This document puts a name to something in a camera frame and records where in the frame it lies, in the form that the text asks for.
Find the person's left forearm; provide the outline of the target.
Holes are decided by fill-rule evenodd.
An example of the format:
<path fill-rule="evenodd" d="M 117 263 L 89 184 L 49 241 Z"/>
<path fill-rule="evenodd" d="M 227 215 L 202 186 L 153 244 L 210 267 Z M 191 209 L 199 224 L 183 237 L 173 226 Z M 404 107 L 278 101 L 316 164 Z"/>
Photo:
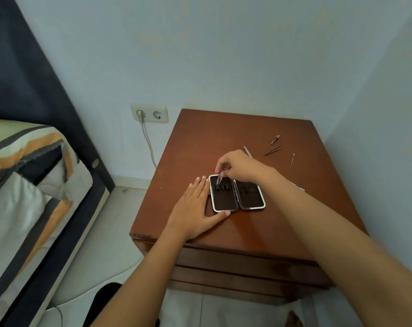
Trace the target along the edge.
<path fill-rule="evenodd" d="M 90 327 L 155 327 L 170 274 L 189 237 L 185 225 L 167 226 Z"/>

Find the dark blue bed base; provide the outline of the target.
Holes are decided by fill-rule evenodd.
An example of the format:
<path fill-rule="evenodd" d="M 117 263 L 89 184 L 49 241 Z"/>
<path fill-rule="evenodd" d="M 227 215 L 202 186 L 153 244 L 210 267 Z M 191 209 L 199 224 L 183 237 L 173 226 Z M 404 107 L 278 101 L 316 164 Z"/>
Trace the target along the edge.
<path fill-rule="evenodd" d="M 96 171 L 92 187 L 50 247 L 45 258 L 12 302 L 0 327 L 36 327 L 69 266 L 105 204 L 110 191 Z"/>

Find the person's left hand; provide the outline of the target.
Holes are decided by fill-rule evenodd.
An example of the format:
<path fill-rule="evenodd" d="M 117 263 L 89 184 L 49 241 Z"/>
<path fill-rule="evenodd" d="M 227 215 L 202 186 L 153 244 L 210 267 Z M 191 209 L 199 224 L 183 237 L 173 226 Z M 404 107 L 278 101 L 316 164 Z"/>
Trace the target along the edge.
<path fill-rule="evenodd" d="M 202 197 L 199 203 L 194 203 L 191 199 L 191 183 L 181 198 L 174 206 L 167 225 L 165 233 L 175 235 L 183 242 L 194 239 L 206 229 L 205 206 L 209 197 L 210 183 L 209 179 L 202 176 Z"/>

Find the dark blue headboard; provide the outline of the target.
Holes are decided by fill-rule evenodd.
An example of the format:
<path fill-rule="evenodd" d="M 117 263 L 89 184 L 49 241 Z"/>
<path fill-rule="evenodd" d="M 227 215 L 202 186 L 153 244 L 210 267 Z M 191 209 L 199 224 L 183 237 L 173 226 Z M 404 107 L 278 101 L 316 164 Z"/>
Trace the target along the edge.
<path fill-rule="evenodd" d="M 0 0 L 0 119 L 55 127 L 79 159 L 99 173 L 106 188 L 114 189 L 109 171 L 15 0 Z M 97 158 L 100 163 L 93 169 Z"/>

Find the white double wall socket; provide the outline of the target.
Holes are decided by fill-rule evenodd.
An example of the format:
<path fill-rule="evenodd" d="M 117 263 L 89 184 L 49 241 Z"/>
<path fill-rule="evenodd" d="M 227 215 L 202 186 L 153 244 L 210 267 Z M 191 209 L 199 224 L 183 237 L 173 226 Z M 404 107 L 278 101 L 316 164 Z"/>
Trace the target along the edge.
<path fill-rule="evenodd" d="M 138 121 L 136 110 L 143 110 L 146 114 L 144 123 L 151 122 L 165 124 L 169 122 L 168 111 L 164 106 L 159 106 L 156 104 L 131 103 L 130 108 L 132 115 L 136 121 Z"/>

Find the striped bed cover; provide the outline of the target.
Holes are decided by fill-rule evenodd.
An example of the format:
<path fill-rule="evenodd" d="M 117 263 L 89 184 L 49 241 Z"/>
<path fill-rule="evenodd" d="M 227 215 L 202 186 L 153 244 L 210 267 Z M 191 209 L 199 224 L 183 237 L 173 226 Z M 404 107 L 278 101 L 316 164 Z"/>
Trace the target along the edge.
<path fill-rule="evenodd" d="M 92 185 L 55 127 L 0 120 L 0 321 Z"/>

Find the person's right hand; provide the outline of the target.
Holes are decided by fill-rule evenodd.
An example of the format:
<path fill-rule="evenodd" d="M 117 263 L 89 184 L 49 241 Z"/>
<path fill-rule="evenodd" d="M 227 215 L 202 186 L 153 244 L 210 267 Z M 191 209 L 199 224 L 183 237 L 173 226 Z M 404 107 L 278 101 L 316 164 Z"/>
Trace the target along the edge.
<path fill-rule="evenodd" d="M 278 171 L 273 167 L 267 166 L 256 159 L 250 158 L 245 152 L 240 150 L 241 182 L 252 182 L 261 186 L 268 179 L 272 179 L 276 175 L 278 175 Z"/>

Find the brown wooden nightstand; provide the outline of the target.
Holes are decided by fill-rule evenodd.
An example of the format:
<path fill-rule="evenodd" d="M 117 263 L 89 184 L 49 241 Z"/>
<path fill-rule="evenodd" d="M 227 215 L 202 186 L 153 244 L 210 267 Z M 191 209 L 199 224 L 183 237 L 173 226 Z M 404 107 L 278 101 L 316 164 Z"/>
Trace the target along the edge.
<path fill-rule="evenodd" d="M 275 135 L 280 138 L 271 145 Z M 188 184 L 214 174 L 222 155 L 243 146 L 366 232 L 311 121 L 182 109 L 130 231 L 144 255 Z M 283 148 L 263 156 L 279 146 Z M 272 305 L 334 287 L 272 200 L 263 196 L 264 209 L 232 212 L 185 243 L 168 287 Z"/>

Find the person's right forearm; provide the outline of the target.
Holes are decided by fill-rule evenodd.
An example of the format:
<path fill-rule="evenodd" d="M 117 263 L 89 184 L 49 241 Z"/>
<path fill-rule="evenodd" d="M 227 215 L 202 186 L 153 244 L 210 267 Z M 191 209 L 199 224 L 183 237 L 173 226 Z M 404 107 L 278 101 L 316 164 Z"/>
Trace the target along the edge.
<path fill-rule="evenodd" d="M 258 185 L 365 327 L 412 327 L 412 272 L 340 214 L 265 167 Z"/>

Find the white-rimmed manicure case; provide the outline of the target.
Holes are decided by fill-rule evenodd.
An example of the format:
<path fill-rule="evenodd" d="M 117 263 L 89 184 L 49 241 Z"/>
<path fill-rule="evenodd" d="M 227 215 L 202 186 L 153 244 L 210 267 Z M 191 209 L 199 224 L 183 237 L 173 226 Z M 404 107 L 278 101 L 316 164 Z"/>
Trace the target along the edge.
<path fill-rule="evenodd" d="M 219 175 L 210 175 L 210 195 L 214 212 L 234 212 L 239 209 L 257 210 L 266 207 L 260 187 L 251 182 L 241 182 Z"/>

